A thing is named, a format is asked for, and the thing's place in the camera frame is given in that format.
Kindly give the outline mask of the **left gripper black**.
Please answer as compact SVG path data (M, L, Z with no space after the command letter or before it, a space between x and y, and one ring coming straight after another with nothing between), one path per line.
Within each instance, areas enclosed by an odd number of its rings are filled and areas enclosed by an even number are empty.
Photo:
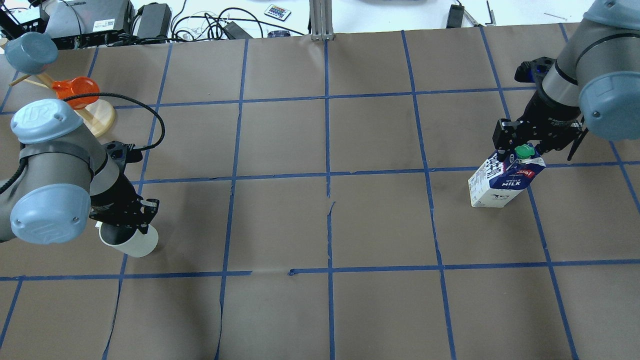
M128 180L117 180L107 191L91 197L89 218L102 223L102 237L147 235L160 201L143 199Z

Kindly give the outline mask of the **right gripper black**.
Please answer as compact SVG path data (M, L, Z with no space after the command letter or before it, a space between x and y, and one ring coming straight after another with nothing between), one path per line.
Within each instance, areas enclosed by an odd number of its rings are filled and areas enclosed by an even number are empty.
M555 101L537 89L521 117L497 121L492 137L494 149L505 157L518 146L538 141L534 148L540 155L571 145L569 157L573 157L589 132L584 128L585 121L579 120L580 115L578 107Z

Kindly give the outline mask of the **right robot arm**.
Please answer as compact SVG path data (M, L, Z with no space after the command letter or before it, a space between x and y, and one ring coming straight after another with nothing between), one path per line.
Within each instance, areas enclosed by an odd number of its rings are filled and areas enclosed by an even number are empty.
M640 136L640 7L637 0L595 0L557 58L524 61L514 79L535 84L521 117L493 133L500 161L537 141L543 155L592 133L606 141Z

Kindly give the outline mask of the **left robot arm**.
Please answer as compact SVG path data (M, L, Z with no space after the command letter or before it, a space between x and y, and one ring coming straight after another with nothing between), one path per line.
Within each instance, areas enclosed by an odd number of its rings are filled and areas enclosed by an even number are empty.
M1 188L2 242L67 243L93 219L107 246L134 257L154 250L159 235L151 221L160 203L143 199L124 173L142 160L144 146L100 144L59 99L25 105L9 125L21 150L18 170Z

